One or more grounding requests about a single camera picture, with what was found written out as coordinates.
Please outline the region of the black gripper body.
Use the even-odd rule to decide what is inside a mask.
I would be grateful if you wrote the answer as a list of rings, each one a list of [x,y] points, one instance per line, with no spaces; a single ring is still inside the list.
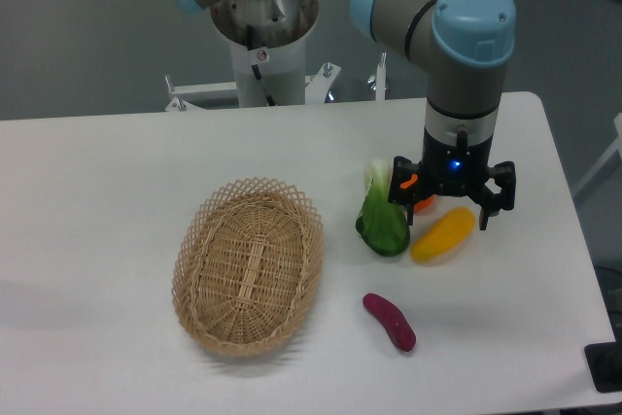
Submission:
[[[488,160],[493,137],[459,149],[436,140],[424,130],[422,159],[415,184],[416,198],[433,194],[469,198],[494,195],[486,183],[490,179]]]

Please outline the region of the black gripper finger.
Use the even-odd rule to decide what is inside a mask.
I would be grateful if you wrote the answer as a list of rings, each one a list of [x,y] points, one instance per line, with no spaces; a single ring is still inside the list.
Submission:
[[[421,200],[417,193],[419,165],[403,156],[395,156],[390,180],[388,201],[397,205],[413,224],[415,206]]]
[[[486,167],[473,201],[480,207],[479,229],[486,230],[491,217],[511,211],[515,205],[516,169],[513,161]]]

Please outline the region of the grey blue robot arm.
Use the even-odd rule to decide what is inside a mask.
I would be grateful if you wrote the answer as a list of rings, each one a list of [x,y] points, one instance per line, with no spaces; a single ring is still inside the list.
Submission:
[[[190,13],[209,11],[239,50],[241,105],[303,101],[304,75],[278,55],[313,28],[316,0],[175,0]],[[490,165],[501,89],[515,45],[513,0],[350,0],[362,34],[403,55],[428,75],[422,157],[394,160],[388,198],[412,214],[438,194],[468,197],[480,224],[514,206],[515,167]]]

